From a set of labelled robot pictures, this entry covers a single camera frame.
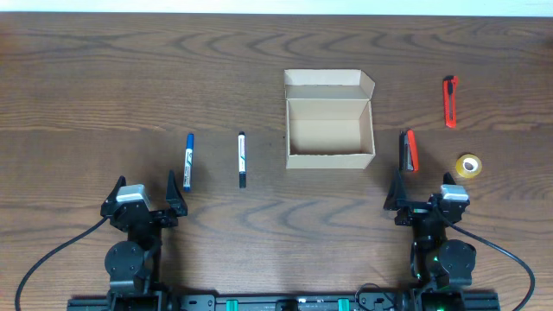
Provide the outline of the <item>yellow tape roll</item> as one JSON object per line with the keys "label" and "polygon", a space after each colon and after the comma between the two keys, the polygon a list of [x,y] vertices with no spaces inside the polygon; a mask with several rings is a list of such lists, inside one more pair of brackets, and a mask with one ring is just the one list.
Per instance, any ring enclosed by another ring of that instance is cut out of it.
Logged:
{"label": "yellow tape roll", "polygon": [[465,154],[457,160],[455,170],[459,176],[472,179],[481,172],[482,163],[478,156]]}

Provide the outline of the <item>red utility knife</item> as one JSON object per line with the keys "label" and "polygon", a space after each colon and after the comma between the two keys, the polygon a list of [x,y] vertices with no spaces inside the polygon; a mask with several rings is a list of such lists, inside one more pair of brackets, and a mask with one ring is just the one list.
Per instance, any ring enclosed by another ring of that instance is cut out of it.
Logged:
{"label": "red utility knife", "polygon": [[456,127],[455,94],[458,82],[458,77],[454,75],[447,76],[442,82],[444,120],[448,128]]}

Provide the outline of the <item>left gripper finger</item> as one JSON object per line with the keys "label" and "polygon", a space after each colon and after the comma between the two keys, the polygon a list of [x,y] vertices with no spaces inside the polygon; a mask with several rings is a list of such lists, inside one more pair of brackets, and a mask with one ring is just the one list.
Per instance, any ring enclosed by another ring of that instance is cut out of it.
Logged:
{"label": "left gripper finger", "polygon": [[113,202],[116,202],[117,201],[117,196],[118,196],[118,192],[119,192],[119,189],[121,187],[125,187],[126,186],[126,179],[123,175],[121,175],[119,178],[118,178],[118,181],[116,182],[116,185],[114,186],[114,188],[111,190],[110,194],[107,196],[105,202],[106,203],[113,203]]}
{"label": "left gripper finger", "polygon": [[182,197],[180,189],[178,188],[175,179],[175,172],[173,170],[170,170],[168,172],[166,201],[169,204],[170,208],[175,211],[177,217],[188,215],[188,206]]}

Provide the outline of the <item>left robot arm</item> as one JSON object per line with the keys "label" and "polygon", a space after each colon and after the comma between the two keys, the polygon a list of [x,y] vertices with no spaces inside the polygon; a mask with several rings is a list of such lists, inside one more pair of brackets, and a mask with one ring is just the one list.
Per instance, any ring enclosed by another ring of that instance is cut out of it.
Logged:
{"label": "left robot arm", "polygon": [[178,226],[188,206],[175,180],[168,173],[165,200],[168,208],[152,211],[142,184],[127,185],[118,178],[100,207],[100,215],[127,235],[105,256],[110,277],[107,294],[110,310],[178,310],[179,298],[161,281],[162,230]]}

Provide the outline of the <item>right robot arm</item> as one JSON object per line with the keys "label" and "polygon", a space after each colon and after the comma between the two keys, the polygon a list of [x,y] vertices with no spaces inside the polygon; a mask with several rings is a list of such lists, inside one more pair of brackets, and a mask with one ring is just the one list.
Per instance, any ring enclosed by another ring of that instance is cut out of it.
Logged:
{"label": "right robot arm", "polygon": [[446,229],[461,220],[470,204],[464,187],[446,173],[440,192],[426,201],[408,198],[401,174],[392,178],[384,209],[395,211],[396,225],[413,232],[410,270],[417,285],[398,295],[397,310],[466,310],[463,289],[472,284],[476,250],[466,242],[447,237]]}

